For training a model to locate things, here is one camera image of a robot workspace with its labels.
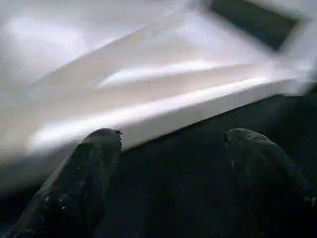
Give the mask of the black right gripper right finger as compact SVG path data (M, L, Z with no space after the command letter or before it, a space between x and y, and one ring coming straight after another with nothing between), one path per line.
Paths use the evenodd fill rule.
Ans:
M315 238L317 189L275 142L246 128L224 134L239 198L264 238Z

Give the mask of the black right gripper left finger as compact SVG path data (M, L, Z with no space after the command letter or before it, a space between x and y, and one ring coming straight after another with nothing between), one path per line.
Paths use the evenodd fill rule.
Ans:
M106 213L110 177L119 161L121 132L86 136L35 193L11 238L89 238Z

